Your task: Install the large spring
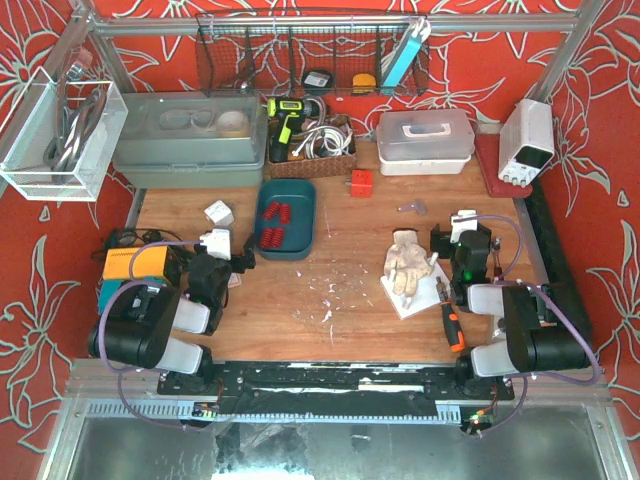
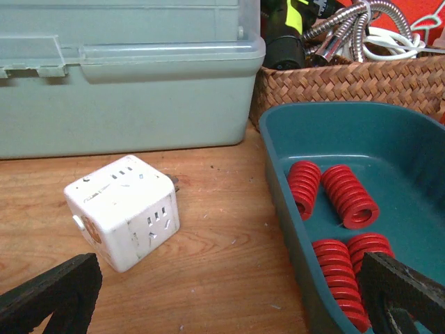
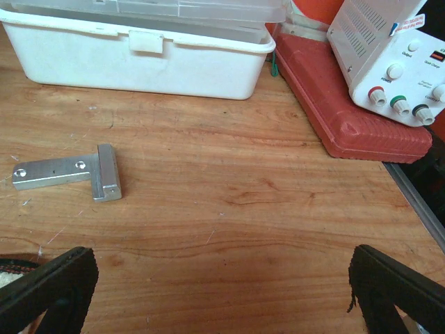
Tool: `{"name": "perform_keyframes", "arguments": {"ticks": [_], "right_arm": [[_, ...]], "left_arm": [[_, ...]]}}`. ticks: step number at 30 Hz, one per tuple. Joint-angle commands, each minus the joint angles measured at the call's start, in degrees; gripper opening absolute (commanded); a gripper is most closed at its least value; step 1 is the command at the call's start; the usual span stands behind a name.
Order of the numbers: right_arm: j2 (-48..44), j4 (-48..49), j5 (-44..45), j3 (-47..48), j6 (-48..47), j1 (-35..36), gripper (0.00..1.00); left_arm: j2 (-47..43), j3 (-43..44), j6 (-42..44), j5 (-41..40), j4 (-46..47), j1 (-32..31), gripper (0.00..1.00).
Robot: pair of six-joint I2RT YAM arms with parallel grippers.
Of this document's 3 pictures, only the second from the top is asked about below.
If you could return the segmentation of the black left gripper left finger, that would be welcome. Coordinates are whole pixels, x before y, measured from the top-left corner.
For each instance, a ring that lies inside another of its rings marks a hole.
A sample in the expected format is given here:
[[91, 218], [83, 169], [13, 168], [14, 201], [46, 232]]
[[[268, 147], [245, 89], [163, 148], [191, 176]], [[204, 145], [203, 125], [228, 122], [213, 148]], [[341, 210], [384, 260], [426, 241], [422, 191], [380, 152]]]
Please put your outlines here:
[[94, 253], [79, 254], [1, 295], [1, 332], [87, 333], [102, 286]]

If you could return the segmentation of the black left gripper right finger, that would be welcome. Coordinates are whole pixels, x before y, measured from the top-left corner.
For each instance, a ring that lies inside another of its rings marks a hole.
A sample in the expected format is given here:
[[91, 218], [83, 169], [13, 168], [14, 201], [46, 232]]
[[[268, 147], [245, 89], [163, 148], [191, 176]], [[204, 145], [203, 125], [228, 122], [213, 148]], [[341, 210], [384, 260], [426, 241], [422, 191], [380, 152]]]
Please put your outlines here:
[[385, 253], [365, 253], [359, 286], [374, 333], [444, 332], [444, 286]]

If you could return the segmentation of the red spring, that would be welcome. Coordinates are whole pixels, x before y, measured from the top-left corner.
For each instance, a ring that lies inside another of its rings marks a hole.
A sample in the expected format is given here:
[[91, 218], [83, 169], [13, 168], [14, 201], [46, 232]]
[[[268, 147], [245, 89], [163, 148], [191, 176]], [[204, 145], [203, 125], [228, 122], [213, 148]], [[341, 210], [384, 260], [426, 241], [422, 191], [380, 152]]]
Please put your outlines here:
[[360, 333], [367, 332], [371, 324], [346, 245], [336, 239], [322, 239], [311, 245], [334, 300]]
[[314, 210], [321, 183], [320, 168], [312, 161], [297, 161], [290, 167], [287, 182], [300, 217], [306, 221]]
[[362, 260], [365, 253], [384, 253], [395, 258], [395, 254], [388, 238], [383, 234], [375, 232], [367, 232], [351, 238], [346, 243], [346, 247], [356, 276], [358, 276], [361, 271]]
[[321, 176], [321, 184], [345, 228], [359, 230], [378, 219], [378, 204], [347, 165], [328, 168]]

